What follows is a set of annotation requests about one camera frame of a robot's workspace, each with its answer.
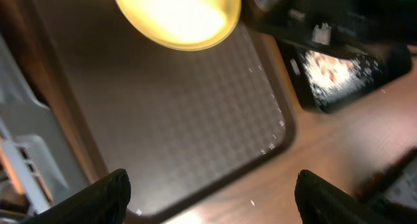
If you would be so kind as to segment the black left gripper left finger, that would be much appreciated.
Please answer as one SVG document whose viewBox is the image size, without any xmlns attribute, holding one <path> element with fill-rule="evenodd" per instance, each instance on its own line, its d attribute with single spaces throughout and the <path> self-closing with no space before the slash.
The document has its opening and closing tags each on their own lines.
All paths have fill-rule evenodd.
<svg viewBox="0 0 417 224">
<path fill-rule="evenodd" d="M 24 224 L 122 224 L 131 198 L 124 169 L 117 169 Z"/>
</svg>

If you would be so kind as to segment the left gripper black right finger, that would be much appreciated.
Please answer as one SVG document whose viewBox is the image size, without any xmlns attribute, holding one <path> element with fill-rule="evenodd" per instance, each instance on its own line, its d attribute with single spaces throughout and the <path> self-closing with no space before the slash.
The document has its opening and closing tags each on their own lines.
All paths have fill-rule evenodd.
<svg viewBox="0 0 417 224">
<path fill-rule="evenodd" d="M 295 202 L 303 224 L 391 223 L 309 170 L 298 174 Z"/>
</svg>

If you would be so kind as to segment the yellow plate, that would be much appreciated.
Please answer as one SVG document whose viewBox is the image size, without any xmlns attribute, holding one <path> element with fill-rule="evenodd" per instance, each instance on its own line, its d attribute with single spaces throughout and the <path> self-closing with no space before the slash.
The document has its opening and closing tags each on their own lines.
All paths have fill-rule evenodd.
<svg viewBox="0 0 417 224">
<path fill-rule="evenodd" d="M 223 42 L 240 18 L 242 0 L 115 0 L 144 36 L 167 48 L 198 51 Z"/>
</svg>

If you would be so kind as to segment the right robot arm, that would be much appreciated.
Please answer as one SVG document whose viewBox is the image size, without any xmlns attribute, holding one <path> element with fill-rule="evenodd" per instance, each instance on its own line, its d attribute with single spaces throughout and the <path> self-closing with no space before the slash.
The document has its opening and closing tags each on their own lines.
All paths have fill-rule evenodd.
<svg viewBox="0 0 417 224">
<path fill-rule="evenodd" d="M 328 43 L 416 43 L 416 0 L 242 0 L 254 28 L 297 44 L 330 31 Z"/>
</svg>

